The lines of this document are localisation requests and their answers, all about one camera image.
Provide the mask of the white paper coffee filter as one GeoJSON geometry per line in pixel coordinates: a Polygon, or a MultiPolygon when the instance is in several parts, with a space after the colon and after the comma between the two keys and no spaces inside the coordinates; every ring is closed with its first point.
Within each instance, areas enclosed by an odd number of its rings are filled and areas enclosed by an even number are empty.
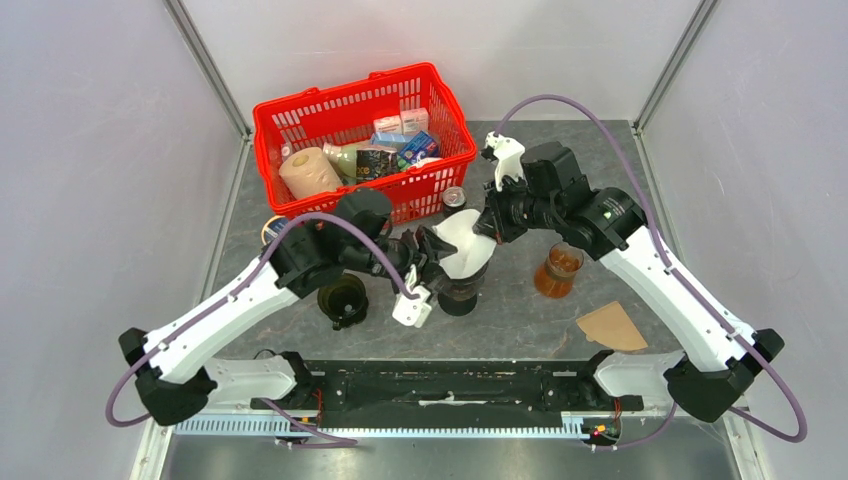
{"type": "Polygon", "coordinates": [[[461,210],[433,227],[440,240],[457,248],[456,253],[439,261],[447,276],[453,280],[475,275],[490,260],[497,246],[494,239],[473,231],[480,215],[475,209],[461,210]]]}

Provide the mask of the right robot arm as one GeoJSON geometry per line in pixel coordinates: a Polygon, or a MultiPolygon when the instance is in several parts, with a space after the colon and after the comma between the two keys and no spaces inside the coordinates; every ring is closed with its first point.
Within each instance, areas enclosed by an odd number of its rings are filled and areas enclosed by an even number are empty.
{"type": "Polygon", "coordinates": [[[495,162],[485,208],[474,230],[499,244],[531,229],[551,230],[622,279],[677,339],[665,355],[602,352],[577,382],[579,400],[601,409],[616,397],[670,399],[692,417],[714,422],[753,384],[763,367],[750,344],[772,361],[785,343],[772,329],[755,330],[729,312],[698,281],[679,281],[687,269],[662,241],[655,242],[646,215],[621,189],[593,189],[574,153],[559,142],[530,149],[490,133],[481,151],[495,162]]]}

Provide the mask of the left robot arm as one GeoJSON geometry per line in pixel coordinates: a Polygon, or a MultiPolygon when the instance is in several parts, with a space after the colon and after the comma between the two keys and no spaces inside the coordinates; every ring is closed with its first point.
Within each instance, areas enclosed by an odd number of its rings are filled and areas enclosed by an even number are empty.
{"type": "Polygon", "coordinates": [[[346,272],[391,280],[393,319],[420,327],[431,299],[461,275],[477,213],[460,211],[432,226],[389,233],[393,206],[374,189],[343,196],[330,212],[289,220],[231,282],[188,313],[150,332],[119,339],[146,418],[162,426],[187,420],[210,404],[254,398],[307,405],[314,383],[300,357],[225,361],[220,350],[271,314],[338,283],[346,272]]]}

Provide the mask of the clear grey glass dripper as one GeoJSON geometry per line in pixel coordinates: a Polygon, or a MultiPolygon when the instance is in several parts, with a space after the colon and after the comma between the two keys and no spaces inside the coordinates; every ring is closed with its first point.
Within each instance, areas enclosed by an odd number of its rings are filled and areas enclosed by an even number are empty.
{"type": "Polygon", "coordinates": [[[466,300],[478,294],[487,272],[489,263],[483,264],[473,275],[460,279],[448,278],[440,293],[457,301],[466,300]]]}

